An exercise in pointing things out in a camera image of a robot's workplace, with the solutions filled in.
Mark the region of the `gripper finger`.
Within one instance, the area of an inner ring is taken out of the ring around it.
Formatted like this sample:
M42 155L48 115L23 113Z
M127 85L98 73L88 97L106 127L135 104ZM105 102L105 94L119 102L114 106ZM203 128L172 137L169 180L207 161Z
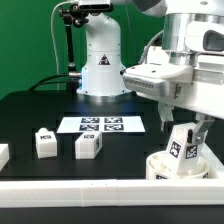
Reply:
M196 121L196 126L188 131L187 142L194 145L201 145L204 143L207 132L214 123L215 118L211 115L197 113Z
M168 133L170 128L173 125L173 110L174 107L165 103L158 103L158 112L161 120L161 131L164 133Z

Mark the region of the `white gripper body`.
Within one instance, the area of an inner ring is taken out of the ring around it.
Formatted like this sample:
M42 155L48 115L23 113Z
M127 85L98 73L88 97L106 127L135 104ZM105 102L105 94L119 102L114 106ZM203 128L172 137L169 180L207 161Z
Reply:
M224 56L200 55L192 83L174 83L167 97L137 95L224 119Z

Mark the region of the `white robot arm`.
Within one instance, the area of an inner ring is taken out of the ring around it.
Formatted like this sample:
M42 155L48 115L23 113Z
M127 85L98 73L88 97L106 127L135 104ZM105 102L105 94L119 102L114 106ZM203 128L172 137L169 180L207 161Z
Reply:
M106 16L123 1L78 0L89 20L80 93L112 98L134 91L158 103L164 124L173 120L175 107L194 111L199 122L193 140L200 143L208 125L224 119L224 0L130 0L165 22L161 45L148 45L128 68L120 59L120 26Z

